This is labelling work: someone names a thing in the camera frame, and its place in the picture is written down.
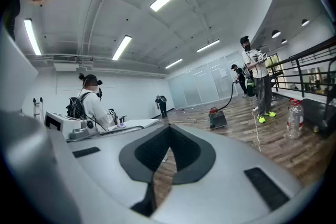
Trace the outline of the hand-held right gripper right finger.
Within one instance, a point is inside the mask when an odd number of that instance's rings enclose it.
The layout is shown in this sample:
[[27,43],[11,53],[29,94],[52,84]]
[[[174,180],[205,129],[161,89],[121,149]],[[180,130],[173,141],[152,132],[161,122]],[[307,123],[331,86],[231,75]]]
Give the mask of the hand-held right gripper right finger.
[[163,224],[242,224],[272,212],[262,195],[276,197],[264,180],[269,178],[288,202],[302,185],[286,169],[235,138],[183,126],[183,130],[209,142],[216,159],[210,171],[199,181],[174,185],[151,216]]

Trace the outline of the clear plastic water bottle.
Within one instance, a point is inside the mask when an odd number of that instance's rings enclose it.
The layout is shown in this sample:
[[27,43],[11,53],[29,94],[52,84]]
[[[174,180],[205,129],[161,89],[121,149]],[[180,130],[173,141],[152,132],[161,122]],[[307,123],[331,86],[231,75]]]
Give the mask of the clear plastic water bottle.
[[302,100],[289,99],[286,136],[291,140],[298,139],[302,134],[304,109]]

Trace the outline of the red vacuum cleaner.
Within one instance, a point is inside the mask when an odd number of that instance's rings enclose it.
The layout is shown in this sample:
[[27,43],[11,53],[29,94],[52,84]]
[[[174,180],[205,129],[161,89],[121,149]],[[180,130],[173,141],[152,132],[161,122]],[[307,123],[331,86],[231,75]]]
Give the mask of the red vacuum cleaner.
[[227,125],[224,112],[218,108],[211,108],[209,111],[210,129],[218,129]]

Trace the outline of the grey folding ladder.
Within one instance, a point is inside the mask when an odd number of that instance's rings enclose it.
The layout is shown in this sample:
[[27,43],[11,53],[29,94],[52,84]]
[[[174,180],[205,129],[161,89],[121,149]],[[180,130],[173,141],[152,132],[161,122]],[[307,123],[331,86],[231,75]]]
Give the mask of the grey folding ladder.
[[42,97],[39,100],[33,98],[33,116],[36,120],[44,123],[44,103]]

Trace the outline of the black metal railing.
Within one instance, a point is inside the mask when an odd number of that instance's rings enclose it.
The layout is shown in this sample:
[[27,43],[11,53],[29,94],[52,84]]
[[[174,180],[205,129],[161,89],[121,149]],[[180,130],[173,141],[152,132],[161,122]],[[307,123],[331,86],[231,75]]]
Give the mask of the black metal railing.
[[274,95],[320,102],[336,99],[336,36],[285,60],[269,59]]

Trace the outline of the green black machine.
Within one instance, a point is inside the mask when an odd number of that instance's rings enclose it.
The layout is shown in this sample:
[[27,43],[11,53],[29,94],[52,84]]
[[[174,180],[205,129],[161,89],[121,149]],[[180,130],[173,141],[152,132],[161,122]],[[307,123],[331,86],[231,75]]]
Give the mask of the green black machine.
[[255,85],[253,78],[248,78],[246,80],[247,95],[249,97],[254,97],[257,95],[257,87]]

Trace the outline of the white air conditioner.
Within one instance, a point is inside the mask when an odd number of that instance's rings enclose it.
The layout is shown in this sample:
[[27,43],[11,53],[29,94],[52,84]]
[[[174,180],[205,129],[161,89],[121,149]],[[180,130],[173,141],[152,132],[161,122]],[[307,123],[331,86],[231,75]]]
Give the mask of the white air conditioner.
[[76,56],[54,55],[52,60],[56,71],[72,72],[79,68]]

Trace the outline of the white desktop machine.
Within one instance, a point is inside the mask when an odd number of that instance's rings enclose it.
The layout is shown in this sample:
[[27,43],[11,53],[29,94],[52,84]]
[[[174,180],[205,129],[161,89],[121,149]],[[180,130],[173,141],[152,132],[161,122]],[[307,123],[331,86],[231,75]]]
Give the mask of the white desktop machine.
[[45,115],[45,126],[60,131],[66,140],[80,140],[99,134],[91,120],[75,119],[48,111]]

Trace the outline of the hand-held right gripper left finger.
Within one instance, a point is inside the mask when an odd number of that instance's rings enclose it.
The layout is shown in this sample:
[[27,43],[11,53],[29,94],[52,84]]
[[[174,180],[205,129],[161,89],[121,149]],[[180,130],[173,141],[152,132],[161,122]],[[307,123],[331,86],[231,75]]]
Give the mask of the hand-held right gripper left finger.
[[61,132],[49,131],[57,168],[75,201],[80,224],[167,224],[132,210],[145,198],[148,185],[132,180],[119,162],[126,145],[159,128],[160,124],[71,143]]

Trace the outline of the frosted glass partition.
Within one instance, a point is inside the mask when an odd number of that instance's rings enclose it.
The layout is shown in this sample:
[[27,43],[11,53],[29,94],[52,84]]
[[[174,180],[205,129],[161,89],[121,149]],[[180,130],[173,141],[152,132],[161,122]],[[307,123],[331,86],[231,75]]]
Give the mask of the frosted glass partition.
[[[174,107],[185,108],[214,101],[228,100],[243,94],[243,90],[234,83],[236,72],[231,66],[243,65],[240,52],[230,54],[180,76],[168,80]],[[220,69],[225,69],[227,77],[220,76]]]

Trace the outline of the white desk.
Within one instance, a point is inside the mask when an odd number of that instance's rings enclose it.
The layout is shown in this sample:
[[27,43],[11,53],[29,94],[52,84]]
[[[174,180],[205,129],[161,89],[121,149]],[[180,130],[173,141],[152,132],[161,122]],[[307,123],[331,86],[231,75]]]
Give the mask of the white desk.
[[124,133],[134,132],[153,126],[159,122],[160,119],[129,120],[122,124],[109,127],[108,131],[102,132],[99,135],[120,135]]

